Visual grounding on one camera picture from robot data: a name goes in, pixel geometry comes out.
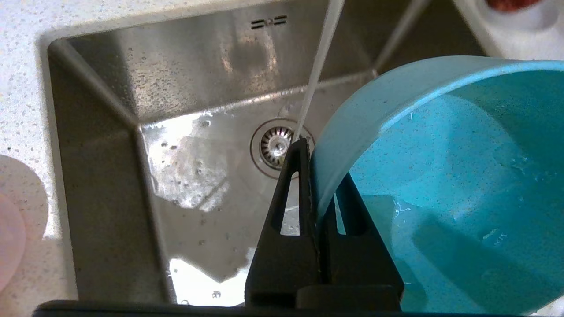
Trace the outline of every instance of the countertop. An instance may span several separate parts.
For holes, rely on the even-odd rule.
[[[265,0],[5,0],[0,3],[0,191],[28,231],[22,264],[0,293],[0,316],[29,316],[40,303],[76,298],[47,46],[61,37],[241,7]],[[564,59],[564,17],[536,33],[485,23],[475,2],[455,0],[490,56]]]

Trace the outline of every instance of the running water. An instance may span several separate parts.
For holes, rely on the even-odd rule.
[[[325,22],[323,22],[321,40],[319,41],[317,54],[315,54],[314,67],[311,70],[310,80],[307,83],[306,94],[303,96],[302,108],[299,111],[298,125],[296,126],[296,132],[294,133],[292,142],[297,141],[302,132],[303,122],[306,121],[307,111],[310,109],[311,98],[314,96],[315,88],[317,87],[319,76],[321,75],[321,70],[323,69],[323,63],[325,62],[327,51],[331,45],[333,33],[335,33],[335,29],[337,28],[337,23],[339,22],[339,16],[341,15],[344,3],[345,0],[331,0],[329,2],[327,13],[325,14]]]

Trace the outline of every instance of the sink drain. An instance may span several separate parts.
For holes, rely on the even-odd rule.
[[[282,168],[293,136],[294,131],[286,126],[275,126],[266,131],[261,139],[261,156],[266,165],[277,170]]]
[[[294,136],[296,122],[289,119],[274,119],[262,124],[253,134],[250,152],[254,164],[265,175],[278,178],[284,165],[284,157]],[[301,134],[313,149],[314,141],[304,127]]]

